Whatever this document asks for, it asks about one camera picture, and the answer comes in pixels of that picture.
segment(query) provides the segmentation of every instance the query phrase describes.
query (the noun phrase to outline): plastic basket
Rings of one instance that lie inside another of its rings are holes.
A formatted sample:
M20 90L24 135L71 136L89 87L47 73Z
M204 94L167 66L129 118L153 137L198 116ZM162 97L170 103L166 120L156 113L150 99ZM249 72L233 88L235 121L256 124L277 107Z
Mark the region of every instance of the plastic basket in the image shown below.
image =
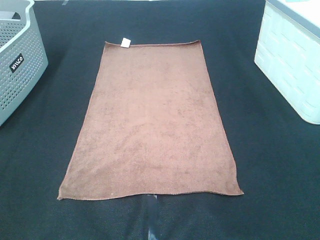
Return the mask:
M33 0L0 0L0 126L35 86L48 59L32 6Z
M320 125L319 0L268 0L254 62L299 116Z

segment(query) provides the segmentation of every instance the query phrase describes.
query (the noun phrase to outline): brown towel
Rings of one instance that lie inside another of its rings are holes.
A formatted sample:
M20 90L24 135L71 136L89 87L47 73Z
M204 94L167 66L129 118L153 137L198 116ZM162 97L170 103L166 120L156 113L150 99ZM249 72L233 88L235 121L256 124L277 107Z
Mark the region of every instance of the brown towel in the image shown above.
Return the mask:
M200 41L106 43L58 199L242 195Z

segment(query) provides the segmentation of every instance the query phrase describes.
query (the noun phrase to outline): white storage container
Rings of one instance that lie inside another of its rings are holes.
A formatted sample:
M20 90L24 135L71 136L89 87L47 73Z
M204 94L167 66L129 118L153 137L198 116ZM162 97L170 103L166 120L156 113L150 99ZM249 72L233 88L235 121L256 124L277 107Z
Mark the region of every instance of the white storage container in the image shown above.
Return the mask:
M254 62L302 119L320 124L320 0L268 0Z
M33 4L33 0L0 0L0 126L48 65ZM19 17L8 19L9 12Z

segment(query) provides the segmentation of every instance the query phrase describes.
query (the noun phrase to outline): towel tag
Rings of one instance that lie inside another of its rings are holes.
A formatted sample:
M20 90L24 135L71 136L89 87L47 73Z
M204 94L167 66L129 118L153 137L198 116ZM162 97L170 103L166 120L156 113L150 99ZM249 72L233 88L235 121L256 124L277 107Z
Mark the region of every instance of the towel tag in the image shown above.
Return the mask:
M121 43L120 47L129 48L130 47L130 43L131 43L131 40L129 40L129 39L124 37L122 39L122 43Z

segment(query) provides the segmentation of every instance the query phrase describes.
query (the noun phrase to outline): gray laundry basket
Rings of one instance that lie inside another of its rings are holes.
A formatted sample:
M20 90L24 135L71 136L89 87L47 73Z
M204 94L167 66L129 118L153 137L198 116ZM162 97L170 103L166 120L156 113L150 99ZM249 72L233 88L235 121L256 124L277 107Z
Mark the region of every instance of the gray laundry basket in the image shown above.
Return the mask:
M1 19L0 15L0 126L48 66L32 8L34 3L33 0L0 0L0 12L20 15L20 19Z

